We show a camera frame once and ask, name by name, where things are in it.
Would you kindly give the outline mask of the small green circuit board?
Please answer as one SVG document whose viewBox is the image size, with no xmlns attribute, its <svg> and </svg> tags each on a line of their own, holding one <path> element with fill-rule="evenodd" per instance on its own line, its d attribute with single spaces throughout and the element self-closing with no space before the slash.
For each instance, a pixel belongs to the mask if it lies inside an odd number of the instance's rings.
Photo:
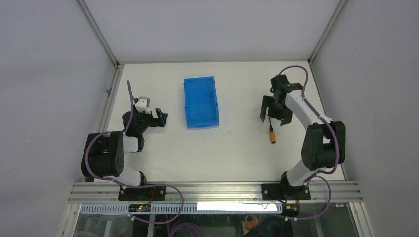
<svg viewBox="0 0 419 237">
<path fill-rule="evenodd" d="M 128 207 L 129 213 L 140 213 L 140 212 L 150 212 L 151 205 L 150 204 L 131 204 Z"/>
</svg>

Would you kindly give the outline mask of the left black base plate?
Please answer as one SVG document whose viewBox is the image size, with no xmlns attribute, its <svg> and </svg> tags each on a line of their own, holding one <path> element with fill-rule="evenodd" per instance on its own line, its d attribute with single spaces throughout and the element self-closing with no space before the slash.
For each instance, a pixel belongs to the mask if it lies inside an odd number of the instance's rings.
<svg viewBox="0 0 419 237">
<path fill-rule="evenodd" d="M 166 186 L 153 186 L 147 188 L 120 187 L 118 201 L 164 201 L 166 199 Z"/>
</svg>

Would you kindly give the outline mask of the blue plastic bin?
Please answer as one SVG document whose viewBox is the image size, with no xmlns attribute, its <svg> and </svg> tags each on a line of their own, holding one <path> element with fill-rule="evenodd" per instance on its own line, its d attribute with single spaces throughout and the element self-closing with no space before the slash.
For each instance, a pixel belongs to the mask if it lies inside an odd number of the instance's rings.
<svg viewBox="0 0 419 237">
<path fill-rule="evenodd" d="M 187 128 L 219 126 L 219 107 L 213 76 L 184 79 Z"/>
</svg>

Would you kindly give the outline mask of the orange object under table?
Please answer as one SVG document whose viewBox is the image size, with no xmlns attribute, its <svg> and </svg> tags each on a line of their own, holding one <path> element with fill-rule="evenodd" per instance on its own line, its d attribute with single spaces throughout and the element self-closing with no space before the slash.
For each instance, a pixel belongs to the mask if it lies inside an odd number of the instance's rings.
<svg viewBox="0 0 419 237">
<path fill-rule="evenodd" d="M 255 214 L 246 215 L 243 218 L 243 228 L 246 231 L 251 231 L 263 222 L 264 222 L 264 217 L 261 215 L 255 215 Z"/>
</svg>

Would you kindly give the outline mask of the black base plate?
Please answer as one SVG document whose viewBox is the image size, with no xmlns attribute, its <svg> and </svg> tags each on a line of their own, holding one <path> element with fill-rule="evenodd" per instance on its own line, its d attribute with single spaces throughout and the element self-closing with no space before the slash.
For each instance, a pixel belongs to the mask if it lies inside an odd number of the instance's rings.
<svg viewBox="0 0 419 237">
<path fill-rule="evenodd" d="M 166 186 L 153 186 L 147 188 L 120 187 L 118 201 L 164 201 L 166 199 Z"/>
<path fill-rule="evenodd" d="M 311 200 L 310 190 L 306 186 L 293 187 L 281 183 L 263 183 L 261 193 L 263 200 Z"/>
</svg>

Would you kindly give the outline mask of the aluminium frame post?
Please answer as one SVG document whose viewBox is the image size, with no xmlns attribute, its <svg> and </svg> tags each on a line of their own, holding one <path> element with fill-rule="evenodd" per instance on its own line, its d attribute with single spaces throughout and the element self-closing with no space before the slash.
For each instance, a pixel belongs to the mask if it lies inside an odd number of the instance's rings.
<svg viewBox="0 0 419 237">
<path fill-rule="evenodd" d="M 99 45 L 104 50 L 105 54 L 109 58 L 109 60 L 112 62 L 114 67 L 118 67 L 119 62 L 116 59 L 114 53 L 112 52 L 108 42 L 106 41 L 102 31 L 100 30 L 100 27 L 98 23 L 96 22 L 92 12 L 90 11 L 86 1 L 84 0 L 75 0 L 78 7 L 80 8 L 81 13 L 84 15 L 89 27 L 91 28 L 93 34 L 95 35 Z"/>
<path fill-rule="evenodd" d="M 333 26 L 335 25 L 336 21 L 338 20 L 341 12 L 343 11 L 345 5 L 347 3 L 347 0 L 339 0 L 338 4 L 336 5 L 329 21 L 326 24 L 326 27 L 324 28 L 321 37 L 319 38 L 318 42 L 316 43 L 309 59 L 308 59 L 308 63 L 309 65 L 312 65 L 319 53 L 319 51 L 321 50 L 323 44 L 325 43 L 328 35 L 330 34 Z"/>
</svg>

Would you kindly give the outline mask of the orange handle screwdriver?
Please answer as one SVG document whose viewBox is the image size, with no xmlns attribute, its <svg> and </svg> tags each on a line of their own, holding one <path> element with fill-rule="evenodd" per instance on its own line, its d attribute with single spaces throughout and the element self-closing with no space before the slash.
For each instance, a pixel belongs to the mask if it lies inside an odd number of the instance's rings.
<svg viewBox="0 0 419 237">
<path fill-rule="evenodd" d="M 276 143 L 276 136 L 275 136 L 275 132 L 274 132 L 274 129 L 273 129 L 273 126 L 272 126 L 272 122 L 271 122 L 271 118 L 269 118 L 269 136 L 270 136 L 270 142 L 272 143 L 272 144 L 275 144 Z"/>
</svg>

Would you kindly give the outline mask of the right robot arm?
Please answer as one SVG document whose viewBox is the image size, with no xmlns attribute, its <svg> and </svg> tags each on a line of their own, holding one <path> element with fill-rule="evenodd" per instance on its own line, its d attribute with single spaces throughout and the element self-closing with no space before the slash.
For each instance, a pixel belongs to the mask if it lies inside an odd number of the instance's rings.
<svg viewBox="0 0 419 237">
<path fill-rule="evenodd" d="M 271 80 L 270 96 L 263 96 L 260 119 L 276 119 L 280 125 L 296 116 L 305 129 L 301 159 L 281 175 L 279 184 L 262 186 L 272 198 L 295 200 L 303 195 L 309 179 L 326 169 L 334 170 L 345 160 L 346 127 L 341 121 L 321 115 L 307 100 L 304 86 L 290 83 L 286 75 Z"/>
</svg>

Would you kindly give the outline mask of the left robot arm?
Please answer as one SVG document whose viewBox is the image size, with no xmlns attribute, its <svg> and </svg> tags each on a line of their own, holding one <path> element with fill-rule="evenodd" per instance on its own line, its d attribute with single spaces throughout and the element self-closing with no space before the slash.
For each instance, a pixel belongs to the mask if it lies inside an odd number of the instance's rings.
<svg viewBox="0 0 419 237">
<path fill-rule="evenodd" d="M 134 109 L 122 115 L 122 131 L 89 134 L 81 161 L 83 175 L 130 187 L 132 197 L 146 199 L 149 188 L 145 174 L 125 164 L 124 155 L 143 150 L 143 133 L 148 128 L 165 127 L 168 114 L 159 108 L 155 111 L 157 116 L 153 117 L 152 113 Z"/>
</svg>

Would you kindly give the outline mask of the left aluminium frame post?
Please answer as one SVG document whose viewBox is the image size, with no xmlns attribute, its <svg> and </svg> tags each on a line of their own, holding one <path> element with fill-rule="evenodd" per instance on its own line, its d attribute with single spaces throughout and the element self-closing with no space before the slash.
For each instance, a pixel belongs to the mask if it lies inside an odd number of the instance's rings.
<svg viewBox="0 0 419 237">
<path fill-rule="evenodd" d="M 84 15 L 89 27 L 91 28 L 93 34 L 95 35 L 99 45 L 104 50 L 105 54 L 109 58 L 109 60 L 112 62 L 114 67 L 118 67 L 119 62 L 116 59 L 114 53 L 112 52 L 108 42 L 106 41 L 102 31 L 100 30 L 100 27 L 98 23 L 96 22 L 92 12 L 90 11 L 86 1 L 84 0 L 75 0 L 78 7 L 80 8 L 81 13 Z"/>
</svg>

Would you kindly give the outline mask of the aluminium front rail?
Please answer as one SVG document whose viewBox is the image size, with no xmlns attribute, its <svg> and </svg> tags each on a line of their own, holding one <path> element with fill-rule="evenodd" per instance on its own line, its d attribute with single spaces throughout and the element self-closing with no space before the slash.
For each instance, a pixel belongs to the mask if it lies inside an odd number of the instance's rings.
<svg viewBox="0 0 419 237">
<path fill-rule="evenodd" d="M 281 197 L 274 187 L 277 182 L 170 182 L 163 191 L 157 188 L 154 202 L 267 202 Z M 119 185 L 108 182 L 74 183 L 69 203 L 120 203 L 119 196 L 125 191 Z M 363 202 L 355 181 L 311 181 L 298 196 L 287 198 L 288 203 L 350 203 Z"/>
</svg>

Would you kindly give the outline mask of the right aluminium frame post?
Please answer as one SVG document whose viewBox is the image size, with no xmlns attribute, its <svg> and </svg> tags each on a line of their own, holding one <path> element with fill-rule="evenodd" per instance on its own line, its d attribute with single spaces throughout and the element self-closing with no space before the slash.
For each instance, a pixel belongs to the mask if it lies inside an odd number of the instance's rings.
<svg viewBox="0 0 419 237">
<path fill-rule="evenodd" d="M 338 4 L 336 5 L 329 21 L 326 24 L 326 27 L 324 28 L 321 37 L 319 38 L 318 42 L 316 43 L 309 59 L 308 59 L 308 63 L 309 65 L 312 65 L 319 53 L 319 51 L 321 50 L 323 44 L 325 43 L 328 35 L 330 34 L 333 26 L 335 25 L 336 21 L 338 20 L 341 12 L 343 11 L 345 5 L 347 3 L 347 0 L 339 0 Z"/>
</svg>

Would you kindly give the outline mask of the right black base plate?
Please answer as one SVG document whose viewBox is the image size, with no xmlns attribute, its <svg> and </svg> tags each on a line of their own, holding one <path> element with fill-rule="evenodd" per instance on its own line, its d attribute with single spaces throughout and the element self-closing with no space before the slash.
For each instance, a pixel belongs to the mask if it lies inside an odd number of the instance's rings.
<svg viewBox="0 0 419 237">
<path fill-rule="evenodd" d="M 306 186 L 293 187 L 281 183 L 263 183 L 261 193 L 263 200 L 311 200 L 310 190 Z"/>
</svg>

